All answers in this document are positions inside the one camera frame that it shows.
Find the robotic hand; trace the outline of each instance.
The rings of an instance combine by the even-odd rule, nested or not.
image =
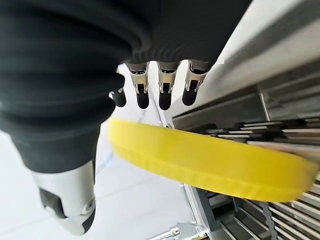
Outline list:
[[[2,0],[0,128],[31,171],[43,207],[69,232],[96,211],[100,124],[126,104],[119,64],[147,108],[148,62],[158,61],[159,104],[170,107],[181,60],[191,105],[251,0]]]

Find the black rubber sleeve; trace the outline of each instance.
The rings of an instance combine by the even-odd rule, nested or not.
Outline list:
[[[0,16],[0,128],[36,172],[94,159],[108,95],[124,85],[115,69],[148,47],[147,30],[96,0],[2,0]]]
[[[171,93],[165,91],[164,93],[159,93],[159,107],[162,110],[168,110],[171,105]]]
[[[112,99],[117,107],[122,108],[126,105],[127,99],[126,99],[126,94],[125,94],[124,90],[122,90],[122,92],[118,92],[116,90],[111,95],[112,95]]]
[[[137,93],[136,101],[141,109],[146,109],[149,106],[149,93]]]
[[[196,98],[197,98],[197,91],[194,91],[193,89],[190,89],[187,91],[184,89],[183,95],[182,95],[182,102],[186,106],[191,106],[192,104],[195,103]]]

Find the black fingertip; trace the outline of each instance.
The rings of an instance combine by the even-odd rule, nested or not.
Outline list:
[[[96,207],[94,207],[94,210],[91,213],[90,217],[88,217],[88,219],[84,221],[82,224],[84,228],[84,233],[88,232],[89,229],[91,228],[92,224],[94,223],[95,215],[96,215]]]
[[[122,91],[120,93],[118,91],[116,91],[115,93],[112,93],[111,95],[112,95],[112,99],[117,107],[122,108],[126,105],[127,99],[126,99],[126,94],[124,91]]]
[[[171,93],[164,92],[159,95],[159,106],[162,110],[168,110],[171,105]]]
[[[148,93],[137,93],[136,100],[138,103],[138,106],[141,109],[146,109],[149,106],[149,94]]]
[[[183,95],[182,95],[182,102],[186,106],[191,106],[192,104],[195,103],[197,98],[197,92],[194,92],[193,90],[190,89],[190,91],[187,91],[184,89]]]

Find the yellow sponge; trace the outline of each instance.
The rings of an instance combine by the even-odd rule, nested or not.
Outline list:
[[[113,150],[152,173],[216,193],[288,202],[307,191],[318,165],[300,156],[175,129],[112,120]]]

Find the metal bracket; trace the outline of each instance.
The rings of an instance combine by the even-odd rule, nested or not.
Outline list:
[[[200,88],[200,85],[204,82],[208,71],[202,74],[196,74],[192,72],[191,66],[192,66],[192,63],[190,62],[189,68],[188,68],[188,71],[186,72],[186,77],[185,77],[185,90],[190,91],[191,81],[194,80],[194,81],[197,81],[197,85],[194,90],[195,92],[197,92]]]
[[[172,93],[175,78],[177,74],[177,69],[173,69],[172,71],[162,70],[158,63],[158,71],[159,71],[159,91],[160,93],[164,93],[164,84],[169,84],[168,93]]]
[[[141,71],[130,71],[135,92],[140,94],[139,85],[143,85],[143,93],[148,92],[148,65]]]
[[[271,240],[278,239],[278,233],[276,231],[276,224],[272,220],[272,212],[269,210],[270,204],[268,202],[260,202],[260,206],[263,209],[263,215],[265,216],[265,223],[269,227],[269,232],[271,234]]]
[[[192,223],[178,222],[169,231],[163,232],[148,240],[198,240],[206,239],[204,227]]]

